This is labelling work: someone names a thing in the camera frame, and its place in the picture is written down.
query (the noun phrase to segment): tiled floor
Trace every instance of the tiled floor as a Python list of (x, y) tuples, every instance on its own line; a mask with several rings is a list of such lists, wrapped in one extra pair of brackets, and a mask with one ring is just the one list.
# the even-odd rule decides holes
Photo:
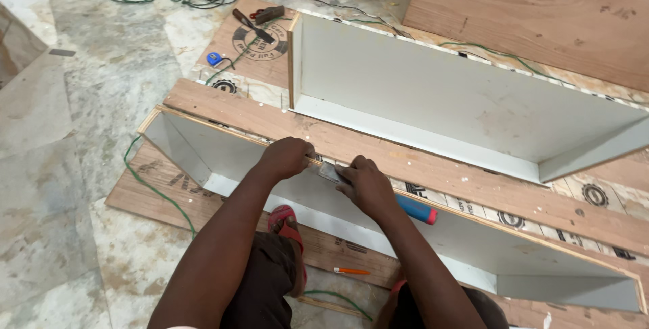
[[(410, 0), (326, 1), (392, 20)], [(77, 52), (42, 55), (38, 71), (0, 91), (0, 328), (144, 328), (190, 235), (103, 201), (137, 126), (187, 75), (232, 8), (0, 2), (48, 45)], [(343, 293), (370, 313), (387, 298), (384, 289), (332, 273), (310, 268), (309, 277), (308, 289)], [(295, 328), (369, 327), (290, 303)]]

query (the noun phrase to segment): foot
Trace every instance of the foot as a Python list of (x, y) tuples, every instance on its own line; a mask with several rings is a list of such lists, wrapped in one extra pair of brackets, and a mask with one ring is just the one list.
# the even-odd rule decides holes
[[(277, 224), (272, 224), (270, 232), (272, 234), (279, 234), (284, 224), (288, 224), (290, 228), (293, 228), (296, 232), (299, 232), (299, 230), (297, 230), (297, 221), (292, 216), (288, 216), (284, 220), (278, 220)], [(289, 292), (289, 294), (291, 295), (291, 297), (300, 297), (304, 292), (305, 285), (302, 252), (300, 251), (300, 244), (296, 240), (288, 238), (288, 241), (291, 242), (291, 246), (293, 247), (293, 252), (295, 254), (295, 285), (293, 286), (293, 289), (291, 290), (291, 292)]]

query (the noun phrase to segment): pink slipper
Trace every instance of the pink slipper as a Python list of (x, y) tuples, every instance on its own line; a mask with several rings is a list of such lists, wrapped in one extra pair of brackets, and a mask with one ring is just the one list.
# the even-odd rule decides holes
[[(291, 206), (277, 206), (274, 210), (272, 210), (271, 216), (268, 217), (268, 232), (272, 231), (273, 224), (277, 224), (281, 220), (284, 220), (284, 224), (282, 225), (282, 228), (280, 229), (280, 232), (277, 233), (277, 235), (295, 240), (298, 244), (300, 244), (300, 254), (302, 254), (304, 252), (302, 237), (297, 230), (288, 226), (288, 224), (286, 223), (286, 218), (289, 216), (292, 216), (295, 221), (297, 221), (297, 217), (295, 217), (295, 211), (293, 211), (293, 208)], [(302, 261), (302, 272), (304, 273), (304, 286), (306, 286), (306, 268), (304, 267), (304, 259)]]

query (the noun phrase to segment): person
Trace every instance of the person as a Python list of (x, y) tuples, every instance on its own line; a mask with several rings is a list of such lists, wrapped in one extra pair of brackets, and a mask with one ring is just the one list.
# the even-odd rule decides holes
[[(150, 329), (290, 328), (284, 295), (304, 291), (306, 271), (295, 213), (279, 206), (268, 233), (255, 232), (272, 188), (301, 173), (313, 145), (287, 137), (272, 143), (190, 244), (151, 315)], [(374, 322), (376, 328), (508, 328), (502, 310), (482, 292), (463, 289), (399, 207), (372, 159), (336, 166), (351, 185), (336, 189), (381, 227), (406, 283)]]

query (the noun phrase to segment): pencil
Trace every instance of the pencil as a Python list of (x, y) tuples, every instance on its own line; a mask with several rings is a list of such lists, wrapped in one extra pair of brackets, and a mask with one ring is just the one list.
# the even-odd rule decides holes
[(357, 275), (371, 275), (370, 271), (363, 271), (362, 269), (349, 269), (349, 268), (334, 268), (335, 273), (356, 273)]

